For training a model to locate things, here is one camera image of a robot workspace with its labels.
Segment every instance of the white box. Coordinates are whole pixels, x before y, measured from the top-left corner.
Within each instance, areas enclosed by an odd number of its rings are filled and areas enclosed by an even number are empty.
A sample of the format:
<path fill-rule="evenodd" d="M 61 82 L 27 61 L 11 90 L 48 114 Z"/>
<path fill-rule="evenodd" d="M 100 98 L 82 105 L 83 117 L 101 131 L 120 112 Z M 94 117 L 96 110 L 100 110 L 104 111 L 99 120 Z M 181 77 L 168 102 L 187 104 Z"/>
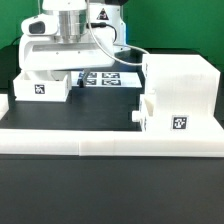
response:
<path fill-rule="evenodd" d="M 13 80 L 18 101 L 65 102 L 72 88 L 70 71 L 21 71 Z"/>

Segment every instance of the black cable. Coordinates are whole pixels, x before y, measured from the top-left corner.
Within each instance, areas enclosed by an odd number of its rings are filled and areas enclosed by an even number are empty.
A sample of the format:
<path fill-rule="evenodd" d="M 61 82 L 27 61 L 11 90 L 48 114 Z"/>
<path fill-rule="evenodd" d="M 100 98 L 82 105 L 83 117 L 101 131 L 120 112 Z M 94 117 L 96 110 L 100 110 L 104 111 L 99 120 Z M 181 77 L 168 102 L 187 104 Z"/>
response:
<path fill-rule="evenodd" d="M 17 37 L 17 38 L 15 38 L 13 41 L 12 41 L 12 43 L 11 43 L 11 45 L 13 45 L 17 40 L 19 40 L 21 37 Z"/>
<path fill-rule="evenodd" d="M 111 27 L 112 29 L 114 29 L 114 34 L 115 34 L 114 42 L 115 42 L 117 40 L 117 30 L 113 26 L 111 26 L 111 25 L 109 25 L 107 23 L 103 23 L 103 22 L 102 23 L 91 23 L 91 27 L 92 28 L 104 28 L 106 26 Z"/>
<path fill-rule="evenodd" d="M 111 27 L 112 29 L 114 29 L 114 35 L 115 35 L 114 42 L 115 42 L 117 40 L 117 30 L 113 26 L 111 26 L 109 24 L 107 24 L 107 26 Z"/>

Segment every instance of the green backdrop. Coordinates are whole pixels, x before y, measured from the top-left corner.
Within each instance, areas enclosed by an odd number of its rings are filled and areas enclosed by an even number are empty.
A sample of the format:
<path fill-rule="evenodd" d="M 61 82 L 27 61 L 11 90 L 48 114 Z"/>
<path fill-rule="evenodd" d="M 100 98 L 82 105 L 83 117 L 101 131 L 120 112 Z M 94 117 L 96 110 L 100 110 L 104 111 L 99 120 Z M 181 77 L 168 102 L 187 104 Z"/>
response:
<path fill-rule="evenodd" d="M 20 24 L 38 13 L 37 0 L 1 0 L 0 48 L 21 35 Z M 129 0 L 127 42 L 144 48 L 187 48 L 224 71 L 223 0 Z"/>

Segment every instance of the metal part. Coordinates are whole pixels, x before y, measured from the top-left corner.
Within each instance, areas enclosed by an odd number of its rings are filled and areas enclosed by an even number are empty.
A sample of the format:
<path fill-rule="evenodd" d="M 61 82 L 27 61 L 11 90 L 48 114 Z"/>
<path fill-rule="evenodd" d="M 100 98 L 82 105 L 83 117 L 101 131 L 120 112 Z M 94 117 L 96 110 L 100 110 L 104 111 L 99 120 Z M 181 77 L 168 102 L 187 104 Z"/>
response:
<path fill-rule="evenodd" d="M 99 47 L 95 43 L 76 43 L 76 44 L 47 44 L 34 45 L 33 52 L 50 52 L 50 51 L 84 51 L 95 50 Z"/>
<path fill-rule="evenodd" d="M 45 11 L 47 15 L 58 18 L 57 43 L 77 43 L 86 33 L 86 10 L 80 11 Z"/>

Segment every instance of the white base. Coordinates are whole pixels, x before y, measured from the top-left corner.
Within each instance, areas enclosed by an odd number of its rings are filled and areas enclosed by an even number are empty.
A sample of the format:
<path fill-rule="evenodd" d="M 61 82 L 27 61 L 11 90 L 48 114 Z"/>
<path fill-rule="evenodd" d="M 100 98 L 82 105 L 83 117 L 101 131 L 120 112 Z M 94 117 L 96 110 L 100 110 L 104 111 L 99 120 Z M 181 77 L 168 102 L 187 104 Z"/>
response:
<path fill-rule="evenodd" d="M 0 130 L 0 138 L 0 154 L 224 157 L 224 133 Z"/>

